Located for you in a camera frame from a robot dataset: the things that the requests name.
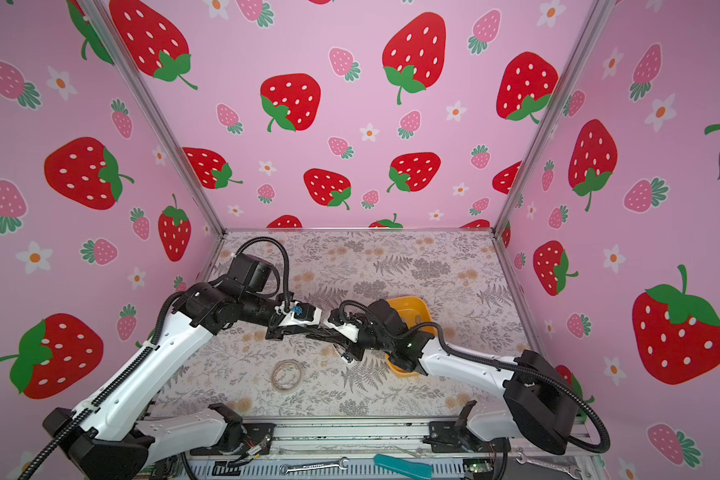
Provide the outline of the aluminium corner post left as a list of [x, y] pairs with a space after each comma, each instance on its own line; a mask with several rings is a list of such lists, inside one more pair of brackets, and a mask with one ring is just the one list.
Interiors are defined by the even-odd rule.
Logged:
[[197, 88], [186, 80], [191, 70], [191, 54], [183, 34], [170, 20], [143, 1], [84, 1], [82, 5], [90, 9], [94, 30], [109, 51], [212, 234], [222, 237], [225, 227], [150, 90], [154, 82], [179, 82], [193, 90]]

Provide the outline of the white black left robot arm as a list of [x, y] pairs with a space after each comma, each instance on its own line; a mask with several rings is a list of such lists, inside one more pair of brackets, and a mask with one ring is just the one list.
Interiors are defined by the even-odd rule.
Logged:
[[145, 467], [193, 449], [232, 453], [245, 445], [242, 417], [223, 403], [167, 420], [142, 416], [179, 368], [235, 323], [263, 326], [267, 338], [277, 340], [319, 327], [320, 310], [294, 300], [287, 274], [275, 292], [264, 293], [273, 269], [240, 248], [226, 274], [170, 295], [152, 335], [117, 373], [73, 409], [57, 408], [46, 417], [51, 440], [21, 478], [31, 478], [55, 450], [87, 479], [133, 479]]

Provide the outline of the clear tape roll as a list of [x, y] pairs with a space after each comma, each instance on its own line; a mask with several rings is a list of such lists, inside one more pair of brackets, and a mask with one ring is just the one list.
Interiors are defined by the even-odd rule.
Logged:
[[304, 379], [301, 364], [293, 359], [278, 362], [270, 376], [272, 388], [282, 394], [297, 390]]

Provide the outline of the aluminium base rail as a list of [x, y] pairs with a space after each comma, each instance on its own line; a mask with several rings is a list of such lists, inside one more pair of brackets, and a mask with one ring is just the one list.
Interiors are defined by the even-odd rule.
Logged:
[[[376, 454], [427, 463], [432, 479], [571, 479], [520, 465], [516, 454], [561, 465], [576, 465], [582, 479], [605, 479], [601, 458], [578, 448], [548, 454], [526, 440], [484, 443], [461, 440], [455, 419], [437, 418], [276, 418], [251, 417], [241, 445], [230, 453], [201, 447], [174, 454], [140, 473], [142, 479], [411, 479], [374, 465]], [[280, 475], [281, 465], [349, 459], [346, 471], [330, 469]]]

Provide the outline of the aluminium corner post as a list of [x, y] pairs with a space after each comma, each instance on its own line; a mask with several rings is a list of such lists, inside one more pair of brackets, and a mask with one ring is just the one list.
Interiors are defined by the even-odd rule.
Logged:
[[592, 50], [597, 45], [599, 37], [607, 25], [614, 7], [615, 1], [598, 0], [593, 2], [586, 21], [582, 26], [582, 30], [573, 44], [565, 67], [560, 73], [557, 87], [552, 94], [549, 104], [545, 108], [544, 116], [531, 138], [531, 143], [521, 162], [505, 205], [493, 227], [493, 237], [495, 239], [501, 236], [506, 224], [510, 221], [520, 195], [529, 182], [529, 178], [536, 164], [542, 157], [543, 150], [550, 139], [552, 130], [558, 124], [564, 101], [575, 87]]
[[154, 82], [179, 82], [193, 90], [197, 88], [186, 80], [191, 70], [191, 54], [183, 34], [170, 20], [143, 1], [84, 1], [82, 5], [90, 9], [94, 30], [109, 51], [212, 234], [222, 237], [225, 227], [150, 90]]

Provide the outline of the silver wrench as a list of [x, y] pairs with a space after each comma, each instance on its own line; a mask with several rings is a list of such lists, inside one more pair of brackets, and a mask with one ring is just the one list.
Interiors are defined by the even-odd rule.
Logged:
[[515, 458], [516, 462], [520, 465], [533, 465], [540, 468], [545, 468], [552, 471], [557, 471], [560, 473], [563, 473], [570, 477], [571, 479], [581, 480], [582, 479], [582, 472], [576, 465], [561, 465], [557, 463], [552, 463], [544, 460], [539, 460], [536, 458], [532, 458], [527, 456], [523, 452], [518, 452], [516, 454]]
[[297, 474], [302, 472], [317, 472], [330, 469], [338, 469], [339, 471], [346, 471], [349, 466], [349, 459], [347, 457], [341, 457], [333, 461], [323, 461], [309, 464], [298, 464], [298, 465], [281, 465], [279, 467], [280, 475]]

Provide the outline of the aluminium corner post right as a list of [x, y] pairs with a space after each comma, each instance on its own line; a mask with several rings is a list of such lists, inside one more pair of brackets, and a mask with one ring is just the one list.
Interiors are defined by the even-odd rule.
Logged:
[[573, 44], [565, 67], [560, 73], [557, 87], [552, 94], [549, 104], [545, 108], [544, 116], [531, 138], [531, 143], [521, 162], [505, 205], [493, 227], [493, 237], [495, 239], [501, 236], [506, 224], [510, 221], [520, 195], [529, 182], [529, 178], [536, 164], [542, 157], [543, 150], [550, 139], [552, 130], [558, 124], [564, 101], [575, 87], [592, 50], [597, 45], [599, 37], [607, 25], [614, 7], [615, 1], [598, 0], [593, 2], [586, 21], [582, 26], [582, 30]]

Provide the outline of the yellow plastic tray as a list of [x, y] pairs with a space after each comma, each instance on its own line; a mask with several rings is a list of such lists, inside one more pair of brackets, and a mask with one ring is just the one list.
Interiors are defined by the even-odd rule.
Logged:
[[[397, 311], [406, 326], [410, 329], [416, 325], [432, 321], [429, 308], [419, 297], [405, 296], [387, 300], [389, 305]], [[437, 336], [437, 330], [432, 327], [422, 329], [424, 332]], [[416, 372], [406, 372], [395, 366], [389, 357], [387, 364], [394, 375], [399, 378], [410, 378], [418, 375]]]

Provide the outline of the teal handled tool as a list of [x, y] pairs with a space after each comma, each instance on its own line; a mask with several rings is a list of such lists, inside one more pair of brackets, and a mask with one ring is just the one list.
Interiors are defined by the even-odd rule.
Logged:
[[415, 480], [431, 480], [433, 468], [422, 462], [408, 461], [383, 454], [373, 457], [374, 465]]

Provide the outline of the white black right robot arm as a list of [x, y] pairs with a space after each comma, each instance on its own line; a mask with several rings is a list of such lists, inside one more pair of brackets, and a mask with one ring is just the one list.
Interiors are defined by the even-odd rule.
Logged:
[[573, 445], [601, 454], [611, 447], [604, 421], [543, 356], [524, 350], [500, 357], [456, 347], [436, 322], [409, 327], [389, 302], [345, 300], [326, 326], [347, 341], [352, 359], [367, 350], [384, 352], [407, 372], [457, 380], [504, 400], [513, 433], [554, 455]]

